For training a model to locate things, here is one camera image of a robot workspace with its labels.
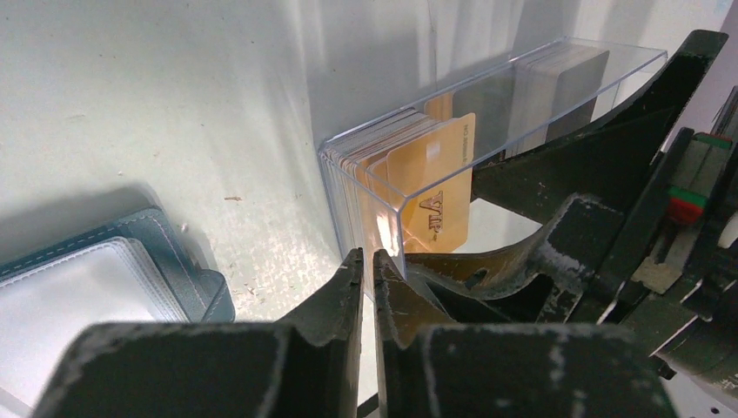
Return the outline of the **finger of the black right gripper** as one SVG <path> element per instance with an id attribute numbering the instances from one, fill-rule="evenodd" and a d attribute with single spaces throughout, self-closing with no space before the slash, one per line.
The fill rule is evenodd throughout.
<path id="1" fill-rule="evenodd" d="M 611 111 L 530 152 L 475 166 L 471 200 L 542 225 L 561 217 L 576 198 L 626 212 L 728 40 L 726 32 L 691 31 L 668 62 Z"/>
<path id="2" fill-rule="evenodd" d="M 625 220 L 573 194 L 527 238 L 482 253 L 409 253 L 409 278 L 458 322 L 566 322 L 590 290 Z"/>

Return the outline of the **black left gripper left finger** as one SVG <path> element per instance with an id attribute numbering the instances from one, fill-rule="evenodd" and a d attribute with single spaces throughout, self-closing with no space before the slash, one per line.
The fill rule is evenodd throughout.
<path id="1" fill-rule="evenodd" d="M 104 323 L 69 346 L 36 417 L 354 417 L 364 254 L 274 322 Z"/>

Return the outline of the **blue leather card holder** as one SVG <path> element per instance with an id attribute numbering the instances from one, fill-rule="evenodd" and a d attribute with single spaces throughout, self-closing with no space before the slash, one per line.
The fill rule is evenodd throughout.
<path id="1" fill-rule="evenodd" d="M 102 322 L 231 322 L 202 268 L 150 206 L 1 265 L 1 414 L 28 417 L 64 350 Z"/>

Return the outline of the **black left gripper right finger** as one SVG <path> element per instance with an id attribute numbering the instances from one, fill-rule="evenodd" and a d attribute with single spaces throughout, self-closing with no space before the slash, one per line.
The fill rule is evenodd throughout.
<path id="1" fill-rule="evenodd" d="M 673 417 L 632 333 L 594 324 L 462 324 L 372 257 L 383 417 Z"/>

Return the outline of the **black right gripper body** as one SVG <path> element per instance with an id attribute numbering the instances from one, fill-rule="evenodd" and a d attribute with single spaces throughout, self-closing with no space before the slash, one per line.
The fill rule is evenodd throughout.
<path id="1" fill-rule="evenodd" d="M 607 262 L 631 278 L 600 316 L 634 331 L 661 377 L 737 396 L 737 94 L 710 131 L 659 152 L 645 215 Z"/>

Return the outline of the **gold VIP credit card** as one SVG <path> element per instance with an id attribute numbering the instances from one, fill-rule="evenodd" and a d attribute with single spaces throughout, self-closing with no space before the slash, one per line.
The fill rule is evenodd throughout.
<path id="1" fill-rule="evenodd" d="M 387 155 L 387 179 L 406 197 L 407 253 L 450 253 L 466 243 L 476 114 L 438 122 Z"/>

